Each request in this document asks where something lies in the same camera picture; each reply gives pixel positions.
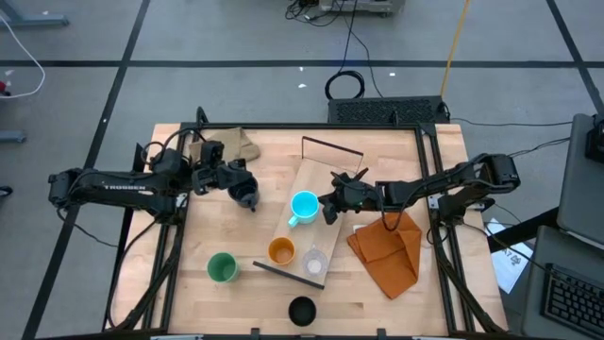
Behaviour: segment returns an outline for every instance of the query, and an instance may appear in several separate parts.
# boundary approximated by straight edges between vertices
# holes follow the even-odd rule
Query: blue mug
[[[292,213],[288,224],[291,228],[298,223],[309,224],[314,222],[319,214],[319,198],[317,195],[309,192],[298,192],[292,197]]]

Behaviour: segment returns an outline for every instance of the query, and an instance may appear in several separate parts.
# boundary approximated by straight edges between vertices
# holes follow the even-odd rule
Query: orange towel
[[[386,214],[388,226],[397,213]],[[406,212],[398,229],[387,231],[381,218],[348,236],[348,245],[388,298],[396,298],[413,286],[419,277],[422,231]]]

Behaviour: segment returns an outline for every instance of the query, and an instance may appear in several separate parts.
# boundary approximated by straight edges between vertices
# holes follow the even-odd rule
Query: wire
[[[508,156],[510,156],[512,158],[515,158],[515,157],[518,157],[518,156],[524,156],[524,155],[526,155],[528,153],[537,151],[537,150],[539,150],[541,148],[548,147],[548,146],[553,146],[553,145],[560,145],[560,144],[566,143],[568,141],[570,141],[570,137],[560,138],[560,139],[557,139],[557,140],[553,140],[553,141],[545,142],[543,144],[539,144],[539,145],[533,147],[532,149],[520,150],[520,151],[512,152]]]
[[[325,96],[327,99],[333,99],[333,96],[331,95],[331,83],[333,80],[342,76],[353,77],[359,82],[359,91],[353,98],[363,98],[365,96],[365,79],[362,77],[362,74],[354,70],[348,70],[338,71],[337,74],[331,76],[331,78],[327,80],[327,83],[325,84]]]
[[[348,38],[346,38],[346,48],[344,49],[344,58],[342,59],[342,66],[340,66],[340,73],[346,64],[346,56],[348,55],[348,45],[350,45],[350,35],[352,34],[352,26],[355,24],[355,16],[357,14],[357,3],[359,0],[355,0],[355,6],[352,8],[352,18],[350,19],[350,26],[348,27]]]
[[[324,24],[315,24],[313,21],[329,15],[331,13],[331,11],[333,10],[335,4],[337,4],[337,0],[333,0],[331,2],[331,8],[329,9],[329,11],[326,11],[325,13],[320,14],[320,15],[315,15],[313,17],[308,17],[307,15],[305,15],[304,18],[306,19],[306,22],[303,22],[303,21],[300,21],[300,20],[298,20],[298,21],[300,21],[302,23],[305,23],[305,24],[309,24],[309,25],[315,26],[315,27],[329,26],[329,25],[333,24],[333,22],[335,22],[336,19],[338,19],[338,17],[340,17],[340,15],[342,14],[342,9],[343,9],[344,6],[338,4],[338,6],[340,7],[340,9],[336,12],[336,15],[334,15],[333,18],[331,18],[330,21],[328,21],[328,22],[326,22]]]
[[[342,59],[342,65],[340,66],[340,70],[338,70],[338,72],[336,72],[336,74],[333,75],[325,84],[325,95],[326,95],[327,99],[333,99],[333,97],[331,96],[330,90],[329,90],[329,87],[331,86],[331,82],[341,76],[354,77],[359,82],[361,88],[359,89],[359,92],[357,93],[357,95],[354,96],[354,98],[362,98],[365,94],[365,81],[359,72],[352,71],[352,70],[342,72],[344,66],[346,65],[346,57],[348,56],[348,46],[350,45],[350,36],[352,35],[352,26],[355,24],[355,16],[357,13],[357,3],[359,3],[359,0],[355,0],[355,5],[352,8],[352,18],[350,19],[350,26],[348,27],[348,37],[346,38],[346,47],[344,49],[344,57]]]
[[[513,212],[511,212],[509,209],[502,207],[500,205],[498,205],[497,203],[493,203],[497,208],[501,209],[502,211],[509,213],[513,218],[516,219],[516,221],[518,221],[518,223],[522,223],[522,220],[520,218],[518,218],[518,216],[516,216]]]
[[[2,96],[2,95],[0,95],[0,99],[16,99],[16,98],[21,98],[21,97],[26,97],[26,96],[29,96],[29,95],[32,95],[32,94],[36,94],[40,90],[40,88],[42,87],[42,85],[44,84],[44,81],[46,80],[46,73],[44,72],[44,69],[42,68],[42,66],[40,65],[40,63],[31,55],[31,53],[29,53],[29,51],[27,51],[27,49],[23,46],[23,44],[21,43],[21,41],[19,41],[19,38],[17,38],[17,36],[15,35],[15,32],[12,31],[12,28],[10,27],[10,25],[7,23],[7,21],[4,19],[4,17],[2,15],[0,15],[0,19],[2,20],[2,22],[4,23],[4,25],[7,27],[8,32],[10,32],[10,35],[15,40],[15,42],[17,42],[17,44],[19,45],[19,47],[21,47],[21,49],[36,64],[36,66],[38,66],[38,68],[40,68],[40,72],[42,72],[42,79],[40,80],[40,84],[38,84],[38,87],[36,87],[36,90],[34,90],[32,92],[29,92],[29,93],[13,94],[11,96]]]
[[[57,209],[57,216],[59,217],[59,219],[61,221],[63,221],[64,224],[70,225],[74,228],[76,228],[77,230],[82,231],[82,233],[84,233],[84,235],[92,238],[95,242],[107,246],[107,247],[117,247],[116,245],[113,245],[111,243],[105,242],[103,240],[100,240],[98,237],[92,235],[91,233],[87,232],[85,229],[83,229],[82,227],[80,227],[78,224],[74,223],[68,223],[67,221],[65,221],[65,216],[63,216],[62,214],[60,214],[60,208]]]
[[[524,254],[524,253],[522,253],[521,251],[518,251],[518,250],[514,249],[512,246],[506,245],[506,244],[505,244],[505,243],[503,243],[501,240],[499,240],[499,239],[498,239],[498,238],[495,236],[495,233],[493,233],[493,232],[492,232],[492,231],[489,229],[489,223],[485,223],[485,225],[484,225],[484,228],[485,228],[485,229],[487,229],[488,233],[487,233],[487,231],[484,231],[484,230],[483,230],[482,228],[480,228],[480,227],[477,227],[477,226],[472,226],[472,225],[469,225],[469,224],[467,224],[467,223],[465,223],[465,222],[464,222],[464,223],[462,223],[462,225],[464,225],[464,226],[466,226],[466,227],[470,227],[471,229],[474,229],[474,230],[478,230],[478,231],[482,232],[482,233],[483,233],[483,234],[484,234],[486,237],[489,237],[489,236],[493,237],[493,240],[494,240],[495,242],[497,242],[497,243],[498,243],[500,246],[502,246],[502,247],[504,247],[504,248],[506,248],[506,249],[509,249],[509,250],[511,250],[511,251],[513,251],[513,252],[515,252],[516,254],[520,255],[520,256],[521,256],[521,257],[523,257],[525,260],[527,260],[527,261],[530,263],[530,265],[534,265],[534,266],[536,266],[537,268],[539,268],[539,269],[543,270],[543,271],[544,271],[544,273],[546,273],[546,274],[548,274],[548,275],[551,275],[551,276],[553,276],[553,277],[555,277],[555,278],[557,278],[557,279],[559,279],[559,280],[561,279],[561,278],[558,276],[558,273],[557,273],[555,270],[549,270],[549,269],[547,269],[547,268],[546,268],[546,267],[544,267],[543,265],[541,265],[541,264],[536,263],[535,261],[533,261],[533,260],[532,260],[532,259],[531,259],[529,256],[525,255],[525,254]],[[588,295],[588,296],[590,296],[590,297],[592,297],[592,298],[594,298],[594,299],[596,299],[596,300],[604,301],[604,298],[599,297],[599,296],[595,295],[594,293],[592,293],[592,292],[590,292],[590,291],[588,291],[588,290],[586,290],[586,289],[583,289],[583,288],[580,288],[580,287],[577,287],[577,286],[574,286],[574,288],[576,288],[576,289],[578,289],[578,290],[582,291],[584,294],[586,294],[586,295]]]
[[[455,38],[453,38],[453,45],[451,46],[451,51],[449,52],[449,58],[446,60],[445,77],[443,78],[443,84],[441,85],[441,98],[445,98],[446,83],[449,80],[449,71],[451,70],[451,61],[453,60],[453,56],[455,56],[457,42],[460,39],[461,28],[463,27],[463,22],[465,21],[465,14],[467,13],[469,7],[470,0],[465,0],[465,3],[463,4],[463,11],[461,12],[461,18],[457,23],[457,30],[455,31]]]
[[[479,126],[479,127],[557,127],[564,126],[568,124],[573,124],[573,122],[560,122],[560,123],[545,123],[545,124],[525,124],[525,123],[475,123],[471,122],[464,118],[451,118],[451,120],[462,121],[467,124]]]
[[[136,235],[136,237],[134,237],[132,239],[132,241],[124,249],[124,252],[122,253],[122,256],[120,257],[120,261],[117,263],[117,265],[115,267],[115,275],[111,282],[111,287],[109,288],[109,303],[107,304],[107,310],[106,310],[107,321],[113,328],[115,327],[115,324],[113,323],[113,319],[111,317],[111,304],[113,304],[113,295],[115,294],[115,288],[117,286],[117,281],[120,279],[120,271],[122,269],[122,264],[124,263],[124,259],[126,258],[126,254],[141,237],[143,237],[148,231],[151,230],[151,228],[153,228],[153,226],[156,225],[156,222],[157,222],[157,219],[154,219],[153,222],[151,222],[151,224],[146,226],[143,229],[143,231],[139,232],[139,234]]]
[[[346,23],[346,26],[348,26],[348,29],[350,29],[352,36],[355,37],[357,42],[359,42],[361,44],[361,46],[365,49],[365,54],[367,55],[367,65],[369,65],[369,72],[371,73],[371,81],[374,83],[374,88],[376,89],[377,94],[379,94],[379,96],[381,98],[383,98],[384,96],[381,94],[381,92],[379,91],[378,85],[376,84],[376,78],[374,76],[374,68],[373,68],[373,66],[371,66],[371,56],[369,55],[369,48],[367,48],[367,46],[361,41],[361,38],[357,37],[355,32],[352,30],[352,26],[348,25],[348,21],[346,20],[346,17],[343,16],[343,18],[344,18],[344,22]]]
[[[174,132],[173,134],[171,134],[165,142],[161,143],[161,142],[149,142],[147,144],[144,145],[143,147],[143,152],[141,152],[141,160],[144,162],[144,164],[146,165],[153,165],[158,163],[159,161],[161,161],[161,159],[163,159],[163,154],[166,150],[166,148],[168,147],[168,145],[170,144],[170,142],[172,142],[172,140],[176,137],[176,136],[180,136],[183,132],[193,132],[197,137],[199,137],[199,139],[202,140],[202,142],[205,142],[206,139],[204,138],[204,136],[201,134],[201,132],[199,132],[199,129],[197,127],[185,127],[185,128],[181,128],[180,130]],[[149,146],[151,145],[159,145],[159,147],[161,147],[161,150],[158,152],[158,156],[156,158],[151,159],[151,161],[147,161],[146,159],[146,155],[147,155],[147,150],[149,148]]]

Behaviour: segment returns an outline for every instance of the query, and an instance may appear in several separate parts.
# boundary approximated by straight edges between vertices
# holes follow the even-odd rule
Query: orange cup
[[[268,245],[268,257],[276,264],[288,264],[294,259],[294,255],[294,242],[287,237],[277,237]]]

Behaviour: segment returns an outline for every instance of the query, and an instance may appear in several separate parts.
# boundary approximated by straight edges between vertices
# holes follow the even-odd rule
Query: keyboard
[[[541,314],[595,339],[604,339],[604,283],[553,263],[545,266]]]

